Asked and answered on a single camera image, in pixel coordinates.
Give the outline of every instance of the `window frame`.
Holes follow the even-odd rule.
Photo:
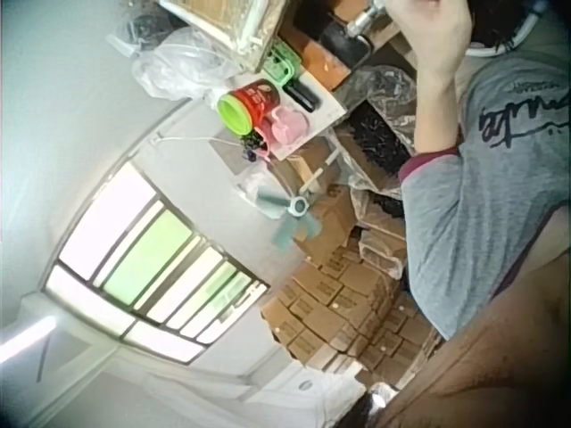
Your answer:
[[[101,259],[101,261],[99,262],[99,264],[97,265],[97,267],[95,268],[94,272],[91,274],[91,276],[89,277],[89,279],[85,280],[79,273],[77,273],[75,270],[73,270],[73,268],[69,267],[65,262],[63,262],[63,260],[60,259],[60,255],[62,254],[62,250],[65,248],[65,245],[67,244],[67,242],[70,240],[71,236],[73,235],[73,233],[75,232],[77,226],[79,225],[79,223],[81,222],[81,220],[83,219],[83,217],[86,215],[86,213],[89,211],[89,209],[92,207],[93,203],[96,201],[97,197],[99,196],[99,194],[102,192],[102,190],[117,176],[117,174],[121,171],[121,169],[123,167],[125,167],[127,164],[130,164],[131,167],[133,167],[133,169],[135,170],[135,172],[137,174],[139,174],[139,176],[154,190],[155,195],[153,196],[153,198],[151,198],[151,200],[142,208],[142,210],[137,213],[137,215],[133,218],[133,220],[129,223],[129,225],[126,227],[126,229],[120,234],[119,238],[117,239],[117,241],[109,248],[109,250],[106,252],[106,254],[103,256],[103,258]],[[157,203],[160,202],[163,204],[163,206],[157,211],[157,213],[155,213],[153,215],[153,218],[143,227],[143,229],[141,230],[141,232],[139,233],[139,235],[137,236],[137,238],[135,240],[133,240],[133,242],[131,242],[127,249],[120,255],[120,257],[118,258],[117,262],[115,263],[115,265],[112,267],[112,269],[109,271],[109,273],[107,274],[106,278],[102,281],[100,286],[96,286],[94,284],[97,276],[99,275],[99,273],[101,272],[101,270],[103,269],[104,265],[107,263],[107,261],[111,258],[111,256],[113,255],[113,253],[119,248],[119,246],[121,245],[121,243],[125,240],[125,238],[128,236],[129,232],[142,220],[142,218],[145,216],[145,214],[149,211],[149,209],[152,208],[152,206]],[[121,264],[121,262],[126,258],[126,256],[132,251],[132,249],[135,247],[135,245],[139,242],[139,240],[141,239],[142,236],[145,235],[145,232],[148,231],[148,229],[157,221],[157,219],[160,217],[160,215],[165,212],[165,211],[170,211],[170,213],[172,213],[184,226],[188,227],[188,229],[191,231],[191,234],[185,239],[185,241],[177,248],[177,250],[172,254],[172,256],[169,258],[169,260],[157,271],[157,273],[149,280],[149,282],[145,285],[144,289],[139,292],[138,296],[133,300],[133,302],[130,305],[125,304],[124,302],[120,301],[119,299],[117,299],[116,297],[110,295],[108,292],[106,292],[104,290],[104,286],[105,283],[109,280],[109,278],[112,276],[113,272],[115,271],[115,269]],[[155,320],[153,320],[150,317],[147,317],[146,314],[148,314],[148,312],[151,310],[151,308],[153,307],[152,304],[149,304],[149,300],[147,300],[145,303],[143,303],[143,306],[140,309],[135,309],[135,305],[138,302],[138,300],[145,294],[145,292],[153,285],[154,281],[156,279],[158,279],[160,277],[160,275],[168,268],[170,267],[170,265],[172,265],[172,263],[174,263],[174,261],[177,259],[177,257],[191,244],[191,242],[196,238],[199,237],[200,241],[196,244],[196,246],[194,248],[192,248],[190,250],[190,252],[173,268],[173,270],[163,279],[163,281],[161,282],[161,284],[158,286],[158,288],[155,290],[155,292],[153,292],[153,294],[151,294],[150,297],[152,297],[155,293],[157,293],[159,290],[163,289],[164,292],[162,295],[164,295],[164,293],[170,289],[170,287],[172,285],[174,285],[177,280],[184,275],[184,273],[200,258],[200,256],[202,254],[204,254],[204,252],[208,249],[208,248],[212,248],[213,250],[217,251],[221,256],[222,259],[216,264],[216,266],[210,271],[210,273],[208,275],[206,275],[201,281],[200,283],[177,305],[177,307],[170,313],[170,315],[168,315],[164,321],[157,322]],[[209,278],[211,278],[211,276],[218,270],[218,268],[220,268],[225,262],[229,262],[233,267],[236,268],[236,272],[232,273],[224,282],[224,284],[212,295],[210,296],[201,306],[199,309],[196,310],[196,312],[187,319],[187,321],[179,327],[179,329],[173,329],[170,327],[167,327],[167,323],[175,316],[175,314],[177,314],[177,312],[199,291],[202,289],[202,287],[206,284],[206,282],[209,280]],[[96,294],[97,296],[103,298],[105,301],[107,301],[108,303],[112,304],[115,308],[118,308],[120,310],[122,310],[123,312],[131,315],[135,321],[127,328],[127,330],[125,330],[125,332],[123,332],[120,336],[115,335],[111,332],[106,331],[104,328],[102,328],[100,325],[97,325],[96,323],[91,322],[89,319],[87,319],[85,316],[83,316],[83,314],[79,311],[77,311],[75,308],[73,308],[71,305],[67,304],[66,302],[60,300],[58,298],[57,295],[53,294],[50,292],[50,290],[47,288],[47,284],[48,284],[48,280],[50,278],[50,275],[52,274],[54,268],[56,266],[59,266],[66,274],[68,274],[69,276],[71,276],[75,281],[77,281],[78,283],[80,283],[82,286],[85,286],[90,292],[93,292],[94,294]],[[224,308],[222,310],[219,311],[219,313],[207,324],[205,325],[201,331],[199,333],[197,333],[194,338],[190,338],[188,336],[185,336],[183,334],[181,334],[180,332],[198,315],[200,314],[200,312],[205,309],[214,299],[216,299],[219,294],[221,292],[223,292],[226,289],[226,286],[228,284],[230,284],[230,282],[236,277],[238,276],[240,273],[243,273],[247,276],[250,277],[250,281],[244,286],[244,289],[239,292],[234,298],[232,298],[227,304],[226,306],[224,306]],[[204,332],[206,332],[211,326],[212,324],[214,324],[216,321],[218,321],[220,319],[220,317],[225,314],[230,308],[232,308],[237,302],[239,302],[240,300],[244,300],[244,296],[246,295],[246,292],[253,286],[257,284],[258,286],[262,286],[265,288],[265,290],[260,293],[260,296],[257,297],[257,299],[252,303],[252,305],[246,309],[244,311],[244,313],[242,313],[234,322],[233,324],[227,328],[224,332],[222,332],[220,334],[220,336],[214,340],[213,342],[209,343],[209,344],[205,344],[205,343],[201,343],[197,340],[197,338],[199,336],[201,336]],[[68,225],[68,227],[66,228],[65,233],[63,234],[62,238],[60,239],[60,241],[58,242],[58,245],[56,246],[56,249],[54,251],[54,254],[52,256],[52,258],[50,259],[50,262],[48,263],[46,272],[42,278],[42,282],[41,282],[41,286],[40,286],[40,291],[51,301],[53,301],[55,304],[57,304],[58,306],[62,307],[63,309],[65,309],[68,313],[72,314],[74,317],[76,317],[77,319],[79,319],[81,322],[86,323],[87,325],[89,325],[90,327],[96,329],[98,332],[105,334],[106,336],[109,336],[111,338],[113,338],[113,340],[121,343],[122,345],[126,345],[138,350],[142,350],[143,352],[149,353],[155,357],[167,360],[167,361],[171,361],[174,362],[176,364],[179,365],[183,365],[183,366],[188,366],[191,363],[193,363],[194,361],[196,361],[205,351],[207,351],[211,346],[213,346],[214,344],[216,344],[217,341],[219,341],[226,333],[228,333],[231,329],[232,326],[235,325],[236,323],[239,322],[239,320],[246,315],[246,313],[253,308],[261,299],[263,299],[263,297],[265,295],[268,294],[270,290],[270,286],[262,281],[259,277],[257,277],[250,269],[248,269],[246,266],[244,266],[242,263],[240,263],[237,259],[235,259],[234,257],[232,257],[228,252],[226,252],[219,244],[217,244],[216,242],[214,242],[213,240],[209,239],[206,237],[206,235],[204,235],[200,229],[198,227],[196,227],[196,225],[174,204],[172,203],[172,201],[154,184],[154,182],[144,173],[144,171],[133,161],[133,158],[128,157],[125,160],[122,160],[120,162],[118,162],[114,167],[112,167],[112,169],[110,171],[108,171],[104,178],[98,183],[98,185],[95,187],[94,191],[85,199],[85,201],[83,202],[83,204],[81,205],[81,207],[79,208],[78,212],[76,213],[76,215],[74,216],[74,218],[72,219],[72,221],[70,222],[70,224]],[[178,359],[175,358],[171,358],[169,356],[166,356],[164,354],[161,354],[160,352],[151,350],[149,348],[146,348],[142,345],[138,345],[136,343],[133,342],[127,342],[125,340],[125,337],[128,335],[128,333],[133,329],[133,327],[137,324],[137,322],[143,322],[143,323],[147,323],[148,325],[161,330],[163,332],[172,334],[182,340],[194,343],[196,345],[201,346],[203,349],[197,353],[194,357],[192,357],[190,360],[183,362],[180,361]]]

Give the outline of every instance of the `window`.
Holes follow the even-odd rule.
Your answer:
[[[121,341],[188,364],[267,289],[127,163],[71,231],[45,291]]]

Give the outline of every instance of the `sleeve cuff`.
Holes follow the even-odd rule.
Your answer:
[[[401,180],[401,184],[404,182],[404,179],[408,177],[410,173],[412,173],[412,171],[415,169],[422,167],[423,165],[436,158],[447,155],[458,156],[458,148],[451,147],[450,149],[442,150],[441,152],[422,153],[413,158],[410,158],[404,165],[402,165],[401,170],[399,171],[399,179]]]

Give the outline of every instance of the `fan blade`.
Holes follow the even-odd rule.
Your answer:
[[[290,205],[290,201],[284,196],[277,196],[269,192],[258,191],[256,207],[266,217],[272,219],[282,218]]]
[[[308,239],[313,239],[321,233],[321,223],[319,223],[309,212],[301,218],[301,222],[305,227]]]
[[[275,194],[267,193],[262,190],[258,191],[258,195],[256,197],[256,203],[257,202],[268,203],[272,205],[277,205],[278,207],[285,207],[285,208],[288,208],[292,203],[291,199],[289,198],[285,198],[283,196],[277,196]]]
[[[285,215],[279,229],[272,236],[271,242],[280,250],[287,250],[294,242],[299,223],[300,219],[290,214]]]

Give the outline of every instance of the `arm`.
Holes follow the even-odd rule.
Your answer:
[[[386,0],[386,7],[418,57],[415,149],[450,149],[458,134],[454,75],[471,34],[467,0]]]
[[[456,145],[458,102],[454,78],[418,71],[417,126],[414,148],[417,153],[441,152]]]

